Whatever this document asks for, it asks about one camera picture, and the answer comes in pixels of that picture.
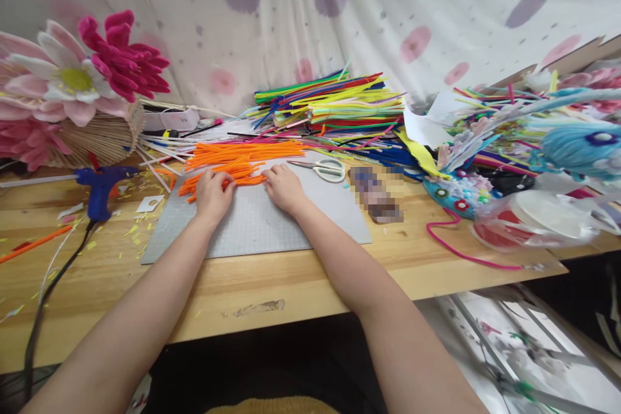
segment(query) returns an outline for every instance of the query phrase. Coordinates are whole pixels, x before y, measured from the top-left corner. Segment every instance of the fabric backdrop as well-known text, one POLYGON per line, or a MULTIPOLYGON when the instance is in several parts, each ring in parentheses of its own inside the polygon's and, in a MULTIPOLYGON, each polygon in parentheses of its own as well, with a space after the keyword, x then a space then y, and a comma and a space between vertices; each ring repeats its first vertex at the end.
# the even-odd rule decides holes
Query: fabric backdrop
POLYGON ((136 14, 133 38, 164 50, 161 100, 237 114, 252 93, 324 76, 383 71, 412 100, 493 83, 621 33, 620 0, 0 0, 0 29, 34 39, 45 19, 76 32, 136 14))

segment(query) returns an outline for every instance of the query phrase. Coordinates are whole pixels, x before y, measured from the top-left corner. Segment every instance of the white paper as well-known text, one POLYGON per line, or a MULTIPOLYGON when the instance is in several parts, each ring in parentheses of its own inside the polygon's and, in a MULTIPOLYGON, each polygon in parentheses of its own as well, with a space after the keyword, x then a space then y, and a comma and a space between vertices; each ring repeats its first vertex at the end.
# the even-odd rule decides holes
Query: white paper
POLYGON ((461 100, 474 104, 479 103, 478 100, 455 94, 452 91, 443 91, 437 95, 426 116, 442 125, 452 126, 456 120, 462 117, 460 113, 462 110, 472 110, 473 108, 472 105, 460 102, 461 100))
POLYGON ((152 212, 157 207, 157 204, 162 202, 163 198, 164 198, 163 195, 144 197, 142 199, 142 202, 140 203, 140 205, 136 209, 136 213, 152 212))
POLYGON ((403 117, 408 137, 432 149, 437 149, 445 142, 453 142, 453 137, 444 128, 452 126, 461 117, 460 110, 471 108, 471 105, 456 99, 477 102, 451 91, 443 91, 437 95, 424 116, 415 114, 406 106, 403 117))

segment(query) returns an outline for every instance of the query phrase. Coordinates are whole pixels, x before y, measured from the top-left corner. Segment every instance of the pink pipe cleaner coil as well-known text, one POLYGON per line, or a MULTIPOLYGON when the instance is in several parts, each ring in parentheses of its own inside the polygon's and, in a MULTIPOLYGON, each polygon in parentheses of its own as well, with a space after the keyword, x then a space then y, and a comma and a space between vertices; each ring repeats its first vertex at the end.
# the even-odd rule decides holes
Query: pink pipe cleaner coil
POLYGON ((480 265, 485 265, 486 267, 498 268, 500 270, 522 270, 522 267, 517 267, 515 265, 498 265, 498 264, 495 264, 493 262, 488 262, 488 261, 484 261, 484 260, 481 260, 481 259, 477 259, 476 257, 467 256, 465 254, 462 254, 460 251, 455 249, 453 246, 448 245, 443 239, 440 239, 433 232, 433 230, 431 229, 433 226, 446 226, 446 225, 452 225, 452 224, 457 224, 457 223, 461 222, 461 218, 456 213, 451 212, 447 208, 445 208, 444 211, 446 213, 448 213, 451 217, 453 217, 452 221, 449 221, 449 222, 432 222, 432 223, 428 223, 425 226, 425 229, 427 229, 427 232, 429 233, 429 236, 434 238, 438 243, 440 243, 442 246, 444 246, 446 249, 448 249, 450 252, 452 252, 456 256, 461 257, 462 259, 469 260, 471 262, 480 264, 480 265))

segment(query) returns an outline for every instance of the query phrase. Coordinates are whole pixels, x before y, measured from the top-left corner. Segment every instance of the decorative bouquet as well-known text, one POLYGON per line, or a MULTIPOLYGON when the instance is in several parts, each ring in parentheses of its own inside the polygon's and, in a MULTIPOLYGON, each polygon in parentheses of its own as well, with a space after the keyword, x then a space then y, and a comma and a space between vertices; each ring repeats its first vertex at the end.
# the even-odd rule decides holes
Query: decorative bouquet
POLYGON ((80 21, 89 57, 61 25, 47 21, 38 45, 0 32, 0 157, 80 168, 89 153, 102 164, 126 158, 142 130, 135 93, 169 93, 160 74, 170 63, 146 44, 129 43, 132 11, 80 21))

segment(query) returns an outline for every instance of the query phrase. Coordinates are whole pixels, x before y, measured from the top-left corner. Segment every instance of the blue yarn ball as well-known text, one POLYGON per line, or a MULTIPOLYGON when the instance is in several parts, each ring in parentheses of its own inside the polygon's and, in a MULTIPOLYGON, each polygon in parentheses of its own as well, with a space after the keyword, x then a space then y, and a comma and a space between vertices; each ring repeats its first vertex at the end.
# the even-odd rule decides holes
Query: blue yarn ball
POLYGON ((621 127, 584 123, 553 129, 541 141, 541 152, 533 154, 531 163, 538 171, 567 170, 575 179, 580 175, 604 181, 621 179, 621 127))

